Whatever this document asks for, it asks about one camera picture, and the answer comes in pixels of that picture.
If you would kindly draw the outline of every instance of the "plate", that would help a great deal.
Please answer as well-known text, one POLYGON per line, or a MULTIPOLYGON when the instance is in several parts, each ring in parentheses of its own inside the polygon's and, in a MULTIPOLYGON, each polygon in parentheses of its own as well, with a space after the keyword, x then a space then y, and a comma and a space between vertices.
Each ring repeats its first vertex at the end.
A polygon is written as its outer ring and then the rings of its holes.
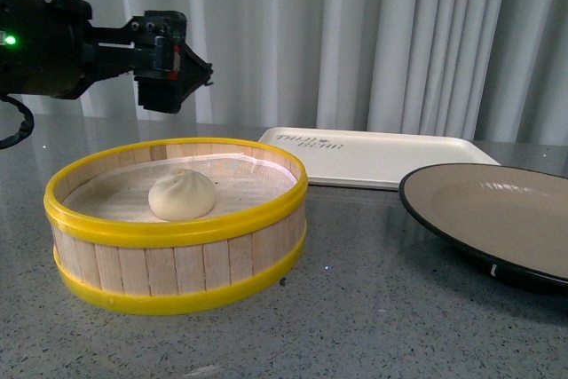
POLYGON ((355 130, 271 128, 260 142, 295 155, 310 184, 398 190, 410 171, 440 163, 498 164, 459 138, 355 130))
POLYGON ((443 164, 407 174, 400 199, 426 228, 471 255, 568 286, 568 179, 483 164, 443 164))

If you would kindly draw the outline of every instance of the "white bun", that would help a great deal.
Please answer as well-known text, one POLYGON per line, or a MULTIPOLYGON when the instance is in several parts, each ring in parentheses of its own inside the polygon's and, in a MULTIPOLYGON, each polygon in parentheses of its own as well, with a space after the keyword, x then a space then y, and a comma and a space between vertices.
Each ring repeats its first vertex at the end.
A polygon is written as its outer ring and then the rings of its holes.
POLYGON ((215 206, 215 185, 195 170, 178 169, 159 178, 150 188, 150 209, 164 221, 190 221, 215 206))

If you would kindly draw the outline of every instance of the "gray countertop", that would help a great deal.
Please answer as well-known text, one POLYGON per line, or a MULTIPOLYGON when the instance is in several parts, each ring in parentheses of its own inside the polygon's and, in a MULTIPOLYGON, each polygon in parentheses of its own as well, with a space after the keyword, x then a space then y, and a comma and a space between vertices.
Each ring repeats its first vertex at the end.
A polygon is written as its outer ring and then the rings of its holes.
MULTIPOLYGON (((43 211, 55 172, 139 140, 263 132, 36 117, 30 139, 0 152, 0 377, 568 377, 568 298, 474 269, 396 192, 311 186, 286 286, 214 311, 139 317, 67 291, 43 211)), ((476 144, 501 164, 568 172, 566 147, 476 144)))

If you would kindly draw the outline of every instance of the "steamer basket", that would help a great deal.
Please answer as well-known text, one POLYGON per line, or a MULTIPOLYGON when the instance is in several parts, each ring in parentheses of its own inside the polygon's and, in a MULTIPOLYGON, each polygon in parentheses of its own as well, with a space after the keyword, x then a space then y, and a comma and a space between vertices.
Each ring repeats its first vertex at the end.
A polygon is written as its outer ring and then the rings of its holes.
POLYGON ((43 204, 63 282, 83 300, 117 312, 171 315, 204 311, 252 296, 285 276, 305 239, 308 179, 292 154, 251 141, 181 138, 121 146, 58 172, 43 204), (297 182, 283 195, 240 212, 171 223, 90 217, 63 206, 103 173, 144 162, 243 153, 277 163, 297 182))

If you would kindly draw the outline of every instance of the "black-rimmed plate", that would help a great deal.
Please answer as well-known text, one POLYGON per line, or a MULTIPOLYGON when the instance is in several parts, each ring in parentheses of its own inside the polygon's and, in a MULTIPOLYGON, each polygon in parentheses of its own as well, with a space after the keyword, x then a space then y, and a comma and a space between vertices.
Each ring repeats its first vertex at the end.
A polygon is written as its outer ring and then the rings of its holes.
POLYGON ((484 164, 407 174, 400 199, 426 228, 493 265, 568 286, 568 179, 484 164))

